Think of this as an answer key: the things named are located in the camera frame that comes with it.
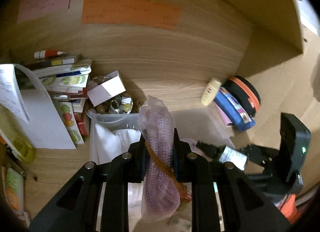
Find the orange sleeve forearm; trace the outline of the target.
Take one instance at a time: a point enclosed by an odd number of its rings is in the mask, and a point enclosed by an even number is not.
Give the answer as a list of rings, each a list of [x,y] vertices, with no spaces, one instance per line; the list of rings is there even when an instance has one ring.
[[[296,207],[295,194],[290,194],[283,198],[277,208],[291,224],[294,224],[300,217],[300,213]]]

